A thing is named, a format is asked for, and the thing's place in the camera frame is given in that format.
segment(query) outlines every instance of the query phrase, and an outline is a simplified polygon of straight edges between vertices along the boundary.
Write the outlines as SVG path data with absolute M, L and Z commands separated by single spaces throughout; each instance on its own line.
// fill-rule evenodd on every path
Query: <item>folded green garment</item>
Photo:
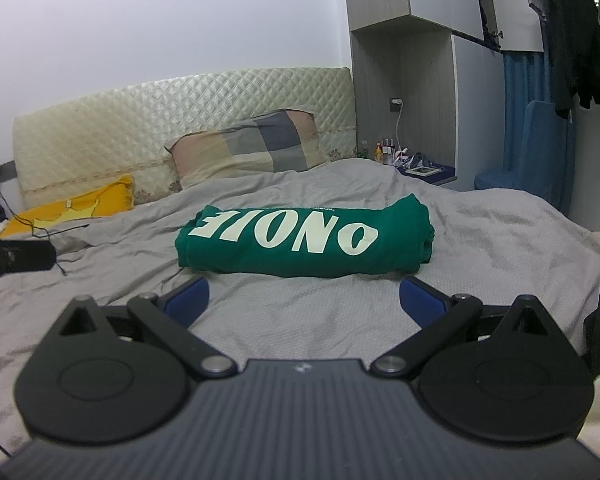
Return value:
M 413 195 L 385 209 L 208 205 L 181 229 L 176 250 L 194 270 L 337 278 L 417 272 L 433 236 L 429 210 Z

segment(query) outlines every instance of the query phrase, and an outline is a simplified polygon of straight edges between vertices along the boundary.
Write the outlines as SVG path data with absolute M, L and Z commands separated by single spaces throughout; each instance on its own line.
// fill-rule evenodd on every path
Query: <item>cream padded headboard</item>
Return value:
M 315 111 L 320 148 L 353 156 L 356 120 L 348 68 L 271 68 L 206 74 L 99 92 L 16 117 L 13 153 L 27 207 L 102 186 L 123 173 L 136 202 L 173 192 L 163 144 L 291 105 Z

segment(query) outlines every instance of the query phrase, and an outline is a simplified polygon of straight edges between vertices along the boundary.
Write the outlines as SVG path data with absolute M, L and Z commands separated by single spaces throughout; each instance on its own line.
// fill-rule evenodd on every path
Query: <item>white wall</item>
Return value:
M 600 231 L 600 106 L 576 107 L 576 170 L 569 217 Z
M 0 0 L 0 163 L 16 115 L 174 76 L 350 66 L 347 30 L 345 0 Z

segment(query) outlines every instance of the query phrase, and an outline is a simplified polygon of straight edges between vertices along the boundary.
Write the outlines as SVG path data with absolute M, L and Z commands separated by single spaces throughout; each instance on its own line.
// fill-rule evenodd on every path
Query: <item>gray bed sheet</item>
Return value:
M 383 208 L 410 193 L 427 205 L 436 229 L 421 279 L 491 304 L 535 294 L 582 349 L 582 321 L 598 302 L 600 239 L 539 198 L 515 190 L 455 192 L 358 159 L 215 180 L 54 237 L 66 277 L 56 267 L 0 278 L 0 443 L 15 450 L 27 440 L 13 383 L 67 302 L 91 294 L 102 305 L 123 304 L 189 279 L 174 240 L 206 204 Z M 400 276 L 206 277 L 210 304 L 190 330 L 240 365 L 249 357 L 362 358 L 368 365 L 418 330 L 400 308 Z

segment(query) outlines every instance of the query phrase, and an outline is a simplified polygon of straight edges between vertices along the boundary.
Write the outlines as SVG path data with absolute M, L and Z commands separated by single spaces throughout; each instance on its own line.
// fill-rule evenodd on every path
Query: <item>plaid pillow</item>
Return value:
M 261 171 L 305 171 L 326 162 L 318 149 L 314 116 L 285 108 L 229 128 L 196 132 L 167 142 L 182 187 L 211 178 Z

